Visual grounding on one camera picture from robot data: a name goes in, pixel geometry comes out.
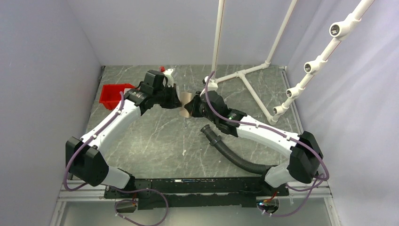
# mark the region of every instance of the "red object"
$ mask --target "red object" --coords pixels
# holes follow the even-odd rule
[[[104,107],[108,110],[115,109],[120,101],[119,92],[123,92],[127,88],[132,89],[135,87],[130,85],[129,83],[103,85],[103,90],[101,91],[99,103],[103,104]]]

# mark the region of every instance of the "marble surface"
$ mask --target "marble surface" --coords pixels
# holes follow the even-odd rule
[[[216,76],[222,77],[254,65],[219,65]],[[87,130],[94,128],[110,111],[98,100],[104,84],[130,83],[138,85],[145,73],[157,70],[159,65],[107,66],[93,103]],[[166,65],[174,68],[175,83],[179,91],[194,93],[204,88],[202,80],[211,70],[210,65]],[[247,75],[249,83],[265,106],[271,109],[285,99],[285,85],[279,68],[269,68]],[[268,123],[249,91],[240,79],[219,84],[217,91],[230,108],[246,112],[257,120]],[[200,129],[211,124],[204,118],[183,118],[178,109],[168,110],[154,106],[140,120],[112,144],[105,155],[110,166],[118,167],[136,178],[200,178],[253,176],[239,169],[209,145]],[[299,132],[292,111],[287,111],[275,125],[279,129]],[[284,157],[278,152],[256,142],[222,134],[223,141],[241,157],[259,164],[280,164]]]

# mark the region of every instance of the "white pipe frame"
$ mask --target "white pipe frame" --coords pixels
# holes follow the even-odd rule
[[[361,17],[371,6],[374,0],[362,0],[358,6],[350,13],[344,21],[333,23],[329,33],[333,37],[323,52],[314,61],[306,62],[303,69],[306,72],[304,78],[293,88],[286,90],[287,100],[280,106],[273,108],[271,124],[275,124],[279,117],[284,114],[291,103],[303,92],[310,80],[323,68],[330,55],[334,52],[341,41],[345,40],[356,25],[361,21]]]
[[[279,44],[279,41],[281,39],[281,36],[287,26],[287,23],[292,15],[292,12],[294,11],[295,5],[296,5],[297,0],[292,0],[291,4],[288,7],[288,11],[284,17],[283,23],[281,24],[281,27],[279,29],[279,32],[277,33],[276,39],[274,40],[274,43],[271,47],[271,50],[269,52],[269,55],[267,56],[267,59],[265,62],[259,66],[255,66],[252,68],[244,69],[238,72],[235,72],[233,74],[226,75],[221,78],[215,78],[216,83],[220,83],[223,81],[227,81],[233,78],[240,78],[249,92],[251,93],[252,97],[255,99],[256,103],[259,105],[261,108],[262,112],[266,116],[267,121],[271,124],[274,125],[276,124],[277,121],[273,121],[273,116],[270,114],[270,112],[266,109],[265,105],[262,103],[261,99],[259,96],[256,94],[254,89],[252,88],[251,84],[249,84],[247,78],[245,77],[246,74],[255,72],[261,69],[268,68],[271,62],[271,58],[273,57],[273,54],[277,48],[277,45]],[[223,8],[224,8],[224,0],[219,0],[219,8],[217,12],[217,21],[216,21],[216,32],[215,32],[215,44],[214,44],[214,52],[213,52],[213,59],[212,59],[212,71],[216,70],[216,64],[217,64],[217,53],[219,49],[219,41],[220,41],[220,31],[222,29],[222,18],[223,18]]]

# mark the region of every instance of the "white wall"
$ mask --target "white wall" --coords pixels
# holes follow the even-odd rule
[[[324,1],[288,64],[291,86],[359,0]],[[344,226],[399,225],[399,2],[376,0],[297,100],[315,134]]]
[[[212,64],[218,0],[68,2],[103,65]],[[225,1],[218,63],[263,63],[290,2]],[[298,1],[273,64],[288,64],[320,2]]]
[[[100,64],[64,0],[2,1],[0,49],[0,225],[45,226]]]

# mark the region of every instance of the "vacuum hose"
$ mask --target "vacuum hose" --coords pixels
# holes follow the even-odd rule
[[[205,134],[207,139],[210,141],[211,146],[214,146],[224,157],[226,157],[226,159],[241,169],[250,173],[262,175],[270,168],[270,166],[252,163],[239,157],[226,144],[223,143],[220,136],[216,135],[209,125],[202,127],[201,132]]]

